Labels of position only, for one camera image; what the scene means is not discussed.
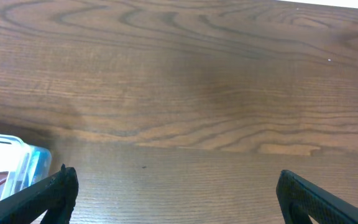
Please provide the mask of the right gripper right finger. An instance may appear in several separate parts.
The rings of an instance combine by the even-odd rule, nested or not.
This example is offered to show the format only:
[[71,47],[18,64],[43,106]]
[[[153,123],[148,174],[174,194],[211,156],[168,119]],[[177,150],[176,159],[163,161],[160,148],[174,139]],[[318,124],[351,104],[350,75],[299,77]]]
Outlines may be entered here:
[[286,224],[358,224],[358,208],[290,170],[282,170],[276,187]]

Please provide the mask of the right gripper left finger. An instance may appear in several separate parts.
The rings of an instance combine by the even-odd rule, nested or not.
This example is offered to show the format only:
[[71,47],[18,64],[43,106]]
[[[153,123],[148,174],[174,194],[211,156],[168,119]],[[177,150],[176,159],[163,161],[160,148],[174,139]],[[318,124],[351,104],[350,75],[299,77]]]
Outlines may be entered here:
[[69,224],[78,190],[76,170],[62,165],[59,172],[0,201],[0,223],[32,223],[43,215],[42,223]]

